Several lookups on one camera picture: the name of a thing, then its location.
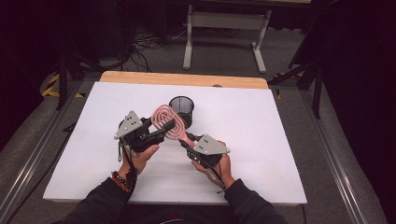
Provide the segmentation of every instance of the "black sleeve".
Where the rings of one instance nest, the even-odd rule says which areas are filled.
[[[274,207],[256,191],[248,189],[237,179],[226,190],[224,198],[230,204],[239,223],[284,224],[288,223]]]
[[[131,195],[108,178],[79,202],[62,224],[115,223]]]

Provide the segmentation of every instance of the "hand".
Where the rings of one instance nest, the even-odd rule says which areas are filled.
[[[134,164],[134,168],[136,168],[137,174],[140,175],[143,172],[143,169],[146,167],[148,160],[154,155],[154,153],[160,148],[158,145],[152,145],[148,147],[144,152],[137,153],[136,157],[132,157],[132,163]],[[126,177],[126,174],[129,172],[131,168],[129,163],[124,158],[124,154],[122,153],[122,166],[119,170],[119,175],[122,178]]]
[[[212,183],[214,183],[215,185],[219,186],[222,189],[222,185],[219,182],[215,181],[210,176],[208,171],[200,163],[198,163],[198,161],[191,161],[191,163],[197,171],[205,174]],[[229,188],[235,181],[231,174],[231,159],[228,154],[222,154],[221,160],[219,161],[219,164],[216,165],[215,170],[216,172],[218,172],[218,174],[221,174],[221,179],[224,182],[226,189]]]

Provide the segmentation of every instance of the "beaded bracelet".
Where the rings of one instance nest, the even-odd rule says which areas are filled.
[[[131,193],[132,191],[131,185],[119,175],[119,172],[117,171],[111,172],[111,179],[114,181],[114,183],[117,184],[117,186],[122,188],[123,191],[127,193]]]

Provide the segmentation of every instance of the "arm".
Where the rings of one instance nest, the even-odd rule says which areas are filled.
[[[158,148],[157,145],[151,146],[146,151],[139,153],[137,157],[132,157],[138,175],[142,173],[147,161]],[[119,176],[126,179],[129,172],[130,166],[123,158],[122,166],[118,171]],[[108,178],[93,189],[84,200],[79,202],[76,208],[66,216],[62,224],[115,223],[132,193],[133,189],[131,189],[131,192],[126,192],[111,178]]]
[[[195,169],[207,175],[214,182],[207,170],[198,162],[191,162]],[[233,212],[239,219],[239,223],[261,223],[261,224],[284,224],[287,223],[274,207],[264,200],[257,192],[248,189],[241,179],[234,180],[231,174],[231,159],[223,154],[219,165],[215,167],[218,173],[222,173],[222,180],[226,190],[224,198],[227,200]]]

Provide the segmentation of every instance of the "white table surface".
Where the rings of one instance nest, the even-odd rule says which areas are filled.
[[[195,103],[188,131],[207,133],[231,150],[234,178],[271,203],[306,203],[270,90],[105,82],[94,84],[43,198],[84,199],[120,168],[113,136],[128,112],[148,118],[179,95]],[[130,203],[225,204],[218,190],[195,171],[178,141],[165,138],[138,177]]]

